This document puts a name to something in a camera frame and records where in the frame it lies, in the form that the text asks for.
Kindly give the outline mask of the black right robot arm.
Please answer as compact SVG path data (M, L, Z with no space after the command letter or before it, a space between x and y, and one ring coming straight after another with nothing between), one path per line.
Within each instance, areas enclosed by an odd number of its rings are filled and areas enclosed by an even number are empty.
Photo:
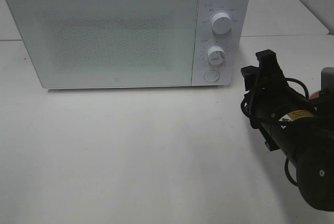
M321 89L311 96L291 87L275 52L256 53L258 66L241 69L246 94L241 110L270 151L281 150L287 179L313 208L333 211L333 68L321 71Z

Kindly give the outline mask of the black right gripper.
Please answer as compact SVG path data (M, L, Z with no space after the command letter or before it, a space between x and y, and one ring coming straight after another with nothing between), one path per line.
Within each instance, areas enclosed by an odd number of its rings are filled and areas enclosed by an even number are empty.
M286 78L272 50L257 52L259 67L241 68L244 115L252 127L288 127L308 124L308 89L294 78Z

